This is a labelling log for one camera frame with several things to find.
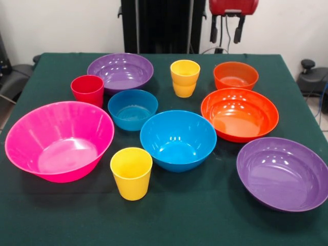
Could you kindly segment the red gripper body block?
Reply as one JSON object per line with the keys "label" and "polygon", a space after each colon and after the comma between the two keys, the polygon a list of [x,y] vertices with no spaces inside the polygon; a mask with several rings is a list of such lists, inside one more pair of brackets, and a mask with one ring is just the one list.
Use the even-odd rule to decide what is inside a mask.
{"label": "red gripper body block", "polygon": [[209,0],[213,15],[253,15],[256,11],[256,0]]}

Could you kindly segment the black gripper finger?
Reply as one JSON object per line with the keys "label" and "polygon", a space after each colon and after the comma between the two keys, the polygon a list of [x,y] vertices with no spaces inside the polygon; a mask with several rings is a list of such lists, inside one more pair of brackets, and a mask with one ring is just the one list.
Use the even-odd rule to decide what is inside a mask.
{"label": "black gripper finger", "polygon": [[216,43],[217,42],[217,17],[218,15],[212,15],[212,20],[211,20],[211,33],[210,33],[210,42],[211,43]]}
{"label": "black gripper finger", "polygon": [[239,23],[238,23],[238,26],[235,30],[235,35],[234,35],[234,43],[235,44],[238,44],[241,41],[241,35],[242,35],[244,21],[245,21],[245,15],[240,15],[239,16]]}

